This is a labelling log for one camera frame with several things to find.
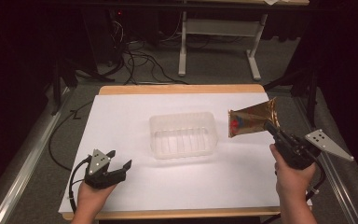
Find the metal frame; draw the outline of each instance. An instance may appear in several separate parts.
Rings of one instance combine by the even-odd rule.
[[[246,58],[251,67],[253,79],[259,81],[261,79],[255,62],[255,52],[260,42],[266,25],[267,14],[261,16],[260,21],[220,21],[220,20],[195,20],[188,19],[186,11],[182,15],[182,45],[179,54],[179,77],[186,75],[186,36],[188,34],[197,35],[233,35],[233,36],[249,36],[254,38],[252,49],[246,50]]]
[[[336,8],[312,8],[308,6],[285,6],[281,5],[263,5],[263,4],[235,4],[235,3],[218,3],[208,2],[208,4],[201,4],[197,2],[182,3],[180,1],[172,0],[172,3],[150,3],[146,1],[127,2],[127,1],[52,1],[41,0],[38,1],[39,6],[45,7],[112,7],[122,9],[162,9],[175,11],[230,11],[230,12],[257,12],[257,13],[310,13],[310,14],[324,14],[337,12]]]
[[[301,99],[298,97],[294,98],[294,102],[310,132],[314,131],[312,130],[312,125],[308,119],[304,102],[301,101]],[[358,213],[356,208],[354,207],[354,204],[351,201],[351,196],[349,195],[347,188],[339,177],[333,162],[330,160],[330,156],[326,152],[322,152],[318,159],[326,171],[326,176],[330,182],[331,188],[336,194],[337,200],[341,205],[342,211],[348,223],[358,224]]]
[[[65,88],[65,90],[63,91],[62,96],[64,96],[64,99],[62,105],[65,105],[68,102],[70,95],[68,95],[67,93],[69,93],[69,91],[69,88]],[[16,179],[14,180],[9,191],[7,192],[7,195],[2,201],[0,205],[0,223],[6,223],[12,211],[16,207],[17,202],[19,201],[21,195],[27,187],[29,180],[31,179],[31,176],[34,172],[34,168],[36,167],[37,162],[42,155],[42,152],[48,142],[52,131],[54,130],[55,125],[57,124],[58,119],[60,118],[61,113],[62,107],[60,107],[56,114],[51,117],[48,123],[48,127],[46,128],[43,135],[40,137],[39,141],[34,145],[25,163],[22,165],[19,173],[17,174]]]

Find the electronic equipment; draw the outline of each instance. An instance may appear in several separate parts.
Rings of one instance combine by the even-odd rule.
[[[69,181],[69,200],[72,206],[72,210],[76,211],[76,203],[74,198],[74,192],[72,191],[72,186],[74,183],[75,173],[78,168],[84,163],[89,165],[86,168],[86,173],[84,176],[84,182],[90,185],[94,189],[106,189],[110,186],[118,184],[126,180],[126,173],[131,168],[132,161],[128,161],[123,165],[123,168],[108,172],[109,163],[113,157],[115,157],[116,152],[114,150],[110,151],[106,155],[103,154],[100,150],[94,149],[92,156],[88,157],[81,161],[74,171],[72,172],[71,179]]]
[[[299,138],[277,128],[269,120],[265,123],[265,129],[273,135],[275,147],[287,164],[294,169],[303,170],[309,167],[316,161],[321,151],[347,161],[354,160],[351,155],[331,140],[322,130],[317,130]]]

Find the black cable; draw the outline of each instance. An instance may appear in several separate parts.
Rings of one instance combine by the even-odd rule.
[[[82,106],[79,107],[77,110],[71,110],[71,113],[70,113],[63,121],[61,121],[59,125],[57,125],[57,127],[56,127],[56,128],[53,130],[53,132],[51,133],[50,138],[48,139],[48,154],[50,155],[51,159],[52,159],[57,165],[61,166],[61,168],[65,169],[65,170],[67,170],[67,171],[69,171],[69,172],[70,172],[72,169],[70,169],[70,168],[68,168],[68,167],[66,167],[66,166],[64,166],[64,165],[62,165],[60,162],[58,162],[58,161],[54,158],[53,153],[52,153],[52,150],[51,150],[51,142],[52,142],[52,139],[53,139],[53,137],[54,137],[54,134],[57,132],[57,130],[59,130],[60,127],[61,127],[69,118],[72,117],[72,115],[76,114],[80,109],[82,109],[82,108],[85,107],[86,105],[91,104],[92,102],[93,102],[93,101],[90,101],[90,102],[88,102],[88,103],[82,105]]]
[[[167,47],[176,47],[176,46],[178,46],[178,45],[180,45],[182,43],[182,39],[179,39],[179,37],[181,37],[181,36],[179,35],[176,38],[165,40],[163,42],[160,42],[159,44],[163,45],[163,46],[167,46]]]
[[[223,39],[218,39],[218,38],[214,38],[214,36],[211,37],[211,40],[214,43],[224,43],[224,44],[231,44],[231,43],[235,43],[235,42],[240,42],[245,38],[245,36],[233,36],[232,40],[223,40]]]
[[[201,39],[201,41],[204,41],[204,40],[205,40],[205,43],[204,43],[203,45],[199,46],[199,47],[192,47],[192,46],[188,45],[188,43],[186,43],[186,47],[188,47],[188,48],[190,48],[190,49],[203,49],[203,48],[205,48],[206,46],[208,46],[208,44],[209,44],[210,41],[211,41],[211,37],[210,37],[210,36],[206,36],[204,39]]]
[[[114,78],[108,78],[107,76],[112,75],[112,74],[116,73],[118,70],[120,70],[123,67],[123,62],[124,62],[122,57],[120,57],[119,60],[118,60],[118,64],[114,69],[110,70],[107,73],[99,74],[97,72],[89,70],[87,67],[85,67],[85,66],[83,66],[83,65],[81,65],[79,63],[76,63],[76,62],[74,62],[74,61],[72,61],[70,59],[64,59],[64,60],[71,67],[73,67],[75,70],[80,70],[80,71],[86,73],[87,75],[89,75],[90,77],[96,78],[96,79],[104,81],[104,82],[115,82]]]
[[[321,170],[321,176],[319,178],[318,183],[316,183],[313,187],[312,190],[307,194],[307,200],[310,199],[314,194],[317,194],[319,192],[319,187],[322,185],[322,183],[325,181],[326,179],[326,172],[324,170],[324,167],[322,166],[322,164],[318,161],[318,159],[316,159],[315,156],[312,155],[312,153],[307,152],[307,155],[310,156],[315,163],[318,165],[319,169]]]
[[[138,48],[136,48],[136,49],[131,49],[131,50],[138,50],[138,49],[142,49],[142,48],[144,48],[145,47],[145,43],[146,43],[146,41],[144,41],[144,40],[139,40],[139,41],[131,41],[130,43],[128,43],[128,48],[130,49],[130,45],[131,44],[136,44],[136,43],[139,43],[139,42],[141,42],[142,43],[142,46],[141,47],[138,47]]]
[[[132,55],[132,53],[131,53],[131,51],[130,51],[129,48],[127,48],[127,51],[128,51],[127,53],[130,54],[130,60],[132,60],[132,67],[131,67],[131,70],[130,70],[130,68],[127,67],[127,65],[125,65],[125,67],[127,68],[127,70],[130,72],[130,77],[127,79],[127,81],[124,82],[123,85],[124,85],[124,86],[127,85],[130,81],[131,81],[133,84],[137,85],[135,79],[133,78],[133,71],[135,70],[135,60],[133,59],[133,55]]]
[[[69,194],[69,202],[71,203],[71,207],[72,207],[72,210],[76,211],[76,203],[75,203],[75,197],[74,197],[74,192],[72,191],[72,186],[77,182],[74,183],[74,177],[75,177],[75,174],[77,172],[77,170],[80,168],[80,166],[82,166],[84,163],[86,162],[91,162],[91,155],[88,155],[88,157],[81,161],[74,169],[74,171],[72,172],[71,174],[71,179],[69,180],[69,189],[68,189],[68,194]]]
[[[281,217],[281,213],[270,217],[269,219],[265,220],[262,224],[269,224],[280,217]]]
[[[149,54],[145,54],[145,53],[143,53],[143,52],[141,52],[141,51],[136,51],[135,53],[132,53],[132,54],[131,54],[131,57],[140,57],[140,58],[147,59],[147,62],[151,62],[151,63],[153,64],[153,67],[152,67],[152,76],[153,76],[153,78],[154,78],[155,80],[157,80],[157,81],[159,81],[159,82],[162,82],[162,81],[159,80],[159,79],[157,79],[157,78],[154,76],[154,74],[153,74],[153,70],[154,70],[155,65],[159,67],[159,69],[160,69],[162,75],[165,76],[165,77],[169,80],[169,82],[188,85],[188,83],[186,83],[186,82],[184,82],[184,81],[182,81],[182,80],[173,79],[173,78],[167,76],[167,75],[165,74],[164,69],[162,68],[162,66],[157,62],[157,60],[156,60],[153,56],[151,56],[151,55],[149,55]]]
[[[79,180],[75,181],[74,184],[77,184],[78,182],[81,182],[81,181],[83,181],[83,180],[84,180],[84,179],[79,179]]]

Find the hand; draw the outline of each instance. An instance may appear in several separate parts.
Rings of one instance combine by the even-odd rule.
[[[106,199],[115,187],[116,185],[106,189],[94,189],[83,181],[77,194],[77,209],[72,223],[90,224],[101,211]]]
[[[315,163],[304,170],[296,170],[287,165],[274,145],[270,145],[269,148],[276,160],[275,170],[278,178],[276,190],[278,195],[283,198],[305,201],[306,190],[316,171]]]
[[[282,223],[316,224],[316,219],[305,200],[306,190],[316,171],[315,163],[304,170],[296,170],[287,165],[274,145],[270,145],[269,148],[276,160],[276,190],[280,199]]]

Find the table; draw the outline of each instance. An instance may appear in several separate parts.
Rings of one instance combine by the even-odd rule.
[[[238,217],[279,213],[274,159],[268,150],[268,145],[273,142],[272,136],[268,132],[244,134],[231,139],[227,136],[227,106],[240,109],[267,99],[259,85],[101,88],[91,109],[75,165],[90,153],[92,147],[104,150],[115,146],[117,153],[111,163],[115,162],[118,167],[132,159],[132,167],[127,172],[127,180],[117,186],[96,218]],[[211,100],[215,102],[214,105],[208,102]],[[157,110],[147,107],[156,101]],[[121,109],[117,107],[120,102],[126,102]],[[215,117],[219,143],[212,156],[159,161],[152,158],[148,144],[142,150],[139,149],[142,145],[136,145],[136,142],[149,138],[147,118],[151,114],[157,111],[166,114],[201,109],[213,112]],[[132,110],[140,115],[139,122],[135,123],[143,126],[139,130],[144,131],[134,134],[131,139],[135,142],[133,146],[122,140],[129,134],[128,130],[135,127],[125,122],[133,118]],[[119,114],[129,118],[108,119]],[[185,172],[185,175],[178,175],[181,172]],[[83,174],[79,170],[75,179]],[[71,211],[65,194],[60,212],[65,219],[71,219]]]
[[[278,0],[199,0],[198,2],[219,2],[219,3],[239,3],[239,4],[285,4],[287,6],[307,6],[309,0],[282,1]],[[253,79],[259,81],[261,79],[255,61],[255,52],[260,42],[266,25],[268,14],[262,14],[259,21],[221,21],[221,20],[205,20],[187,18],[187,13],[182,13],[182,45],[179,54],[179,76],[186,75],[186,35],[231,35],[231,36],[247,36],[254,39],[253,45],[247,49],[246,58],[251,67]]]

